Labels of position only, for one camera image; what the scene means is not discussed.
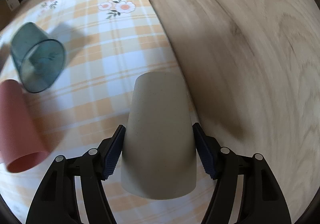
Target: flower print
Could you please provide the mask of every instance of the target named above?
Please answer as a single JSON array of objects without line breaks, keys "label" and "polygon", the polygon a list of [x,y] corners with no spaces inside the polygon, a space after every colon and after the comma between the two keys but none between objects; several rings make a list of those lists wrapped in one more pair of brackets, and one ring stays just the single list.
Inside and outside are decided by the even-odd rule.
[{"label": "flower print", "polygon": [[112,7],[112,3],[110,2],[104,2],[99,4],[99,10],[101,11],[109,10],[111,7]]},{"label": "flower print", "polygon": [[136,6],[133,2],[122,1],[115,5],[115,9],[119,13],[129,13],[134,11],[134,9],[136,9]]},{"label": "flower print", "polygon": [[61,0],[46,0],[40,3],[40,9],[38,11],[38,16],[43,15],[46,11],[50,9],[56,9],[60,5]]}]

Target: blue textured gripper pad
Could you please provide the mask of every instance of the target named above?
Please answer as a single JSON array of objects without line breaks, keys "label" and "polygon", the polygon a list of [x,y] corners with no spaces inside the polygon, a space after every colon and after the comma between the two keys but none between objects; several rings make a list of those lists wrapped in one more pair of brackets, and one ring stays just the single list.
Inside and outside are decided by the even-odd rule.
[{"label": "blue textured gripper pad", "polygon": [[201,135],[194,135],[196,148],[201,159],[204,171],[210,175],[212,179],[217,178],[217,171],[214,167],[214,156],[210,151],[206,141]]},{"label": "blue textured gripper pad", "polygon": [[117,162],[122,151],[123,140],[124,135],[117,136],[106,153],[104,159],[104,169],[102,172],[102,175],[106,179],[108,179],[108,177],[113,174],[116,168]]}]

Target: cup rim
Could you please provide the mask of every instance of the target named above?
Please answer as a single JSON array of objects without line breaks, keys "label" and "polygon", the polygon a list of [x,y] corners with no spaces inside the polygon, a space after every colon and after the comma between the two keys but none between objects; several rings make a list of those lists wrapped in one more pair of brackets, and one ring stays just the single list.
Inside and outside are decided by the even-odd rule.
[{"label": "cup rim", "polygon": [[[56,39],[47,38],[47,39],[41,40],[41,41],[37,42],[36,44],[34,44],[34,45],[26,52],[26,54],[23,56],[23,58],[22,58],[22,60],[21,60],[21,63],[22,63],[23,60],[25,60],[26,56],[29,54],[29,52],[30,52],[31,49],[33,49],[33,48],[36,47],[37,45],[39,45],[39,44],[41,44],[41,43],[43,43],[43,42],[46,42],[46,41],[55,41],[55,42],[59,43],[59,44],[61,45],[62,49],[63,49],[63,52],[64,52],[62,66],[61,66],[61,69],[60,69],[59,73],[57,74],[57,76],[56,76],[56,78],[55,78],[55,80],[56,80],[56,79],[60,76],[60,74],[61,74],[61,72],[62,72],[62,70],[63,70],[63,68],[64,68],[64,66],[65,66],[65,61],[66,61],[66,49],[64,48],[63,44],[62,44],[60,41],[56,40]],[[12,48],[10,48],[10,54],[11,54],[11,56],[13,56]],[[40,92],[42,92],[42,91],[50,88],[50,87],[52,86],[52,84],[55,82],[55,80],[54,80],[50,85],[48,85],[48,87],[46,87],[46,88],[44,88],[44,89],[42,89],[42,90],[40,90],[40,91],[33,92],[33,91],[28,90],[28,89],[25,87],[23,81],[21,80],[21,75],[20,75],[21,70],[20,70],[20,69],[19,69],[19,70],[17,69],[17,71],[18,71],[19,79],[20,79],[20,81],[21,81],[24,89],[25,89],[26,91],[28,91],[29,93],[32,93],[32,94],[40,93]]]},{"label": "cup rim", "polygon": [[[38,164],[42,163],[48,157],[48,155],[49,153],[46,150],[35,151],[35,152],[22,155],[18,158],[15,158],[8,164],[6,163],[7,171],[10,173],[19,173],[19,172],[27,171],[37,166]],[[15,167],[15,164],[21,165],[21,162],[23,162],[26,159],[26,157],[30,157],[30,156],[36,156],[36,158],[31,159],[30,160],[31,162],[29,164],[26,164],[24,167],[21,167],[21,166]]]}]

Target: cup opening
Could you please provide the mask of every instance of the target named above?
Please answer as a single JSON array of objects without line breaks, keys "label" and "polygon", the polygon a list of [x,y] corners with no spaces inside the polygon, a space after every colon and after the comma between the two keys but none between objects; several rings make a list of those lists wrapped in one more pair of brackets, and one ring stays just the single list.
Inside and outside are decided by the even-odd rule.
[{"label": "cup opening", "polygon": [[18,173],[29,170],[41,163],[47,156],[48,153],[46,151],[24,155],[9,163],[7,165],[7,170],[11,173]]},{"label": "cup opening", "polygon": [[49,88],[63,70],[65,50],[55,39],[45,39],[35,44],[16,64],[20,80],[30,93]]}]

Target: white flower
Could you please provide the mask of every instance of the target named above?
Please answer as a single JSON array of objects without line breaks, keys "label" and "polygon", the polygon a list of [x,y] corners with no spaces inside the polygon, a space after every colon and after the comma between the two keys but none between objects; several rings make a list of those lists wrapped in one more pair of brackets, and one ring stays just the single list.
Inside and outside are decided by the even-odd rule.
[{"label": "white flower", "polygon": [[99,10],[101,11],[109,10],[111,7],[112,7],[112,3],[110,2],[104,2],[99,4]]},{"label": "white flower", "polygon": [[118,12],[129,13],[129,12],[134,11],[134,9],[136,9],[136,6],[134,5],[133,2],[122,1],[122,2],[119,2],[118,4],[116,4],[115,8]]}]

